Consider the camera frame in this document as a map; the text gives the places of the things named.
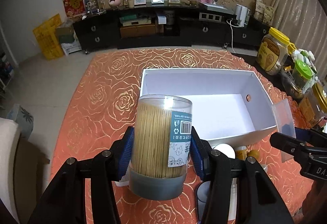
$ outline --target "yellow plastic crate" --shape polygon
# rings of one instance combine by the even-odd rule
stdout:
[[[64,55],[63,49],[56,37],[56,28],[61,24],[62,21],[60,15],[57,14],[33,29],[33,33],[40,49],[48,60],[62,57]]]

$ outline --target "floor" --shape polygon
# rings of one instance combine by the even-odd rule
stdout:
[[[221,49],[208,46],[193,48]],[[238,53],[256,55],[256,52],[234,48]],[[5,117],[14,103],[20,104],[34,117],[34,129],[29,141],[50,160],[56,145],[61,123],[73,93],[95,53],[76,52],[55,60],[45,60],[42,54],[20,64],[6,88]],[[51,164],[45,166],[43,190],[48,185]]]

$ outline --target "open cardboard box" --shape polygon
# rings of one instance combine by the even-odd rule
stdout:
[[[192,125],[211,146],[254,144],[276,129],[272,101],[252,71],[145,69],[140,96],[147,94],[179,96],[192,101]]]

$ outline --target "power cord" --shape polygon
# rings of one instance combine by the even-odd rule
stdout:
[[[233,50],[234,53],[236,53],[235,50],[234,50],[234,48],[233,48],[233,27],[240,28],[240,26],[232,25],[232,19],[228,19],[228,20],[226,20],[226,22],[230,25],[231,30],[232,30],[232,50]]]

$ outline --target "beige curtain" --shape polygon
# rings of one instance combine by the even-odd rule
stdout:
[[[272,0],[272,26],[286,34],[297,48],[310,50],[318,77],[327,74],[327,16],[318,0]]]

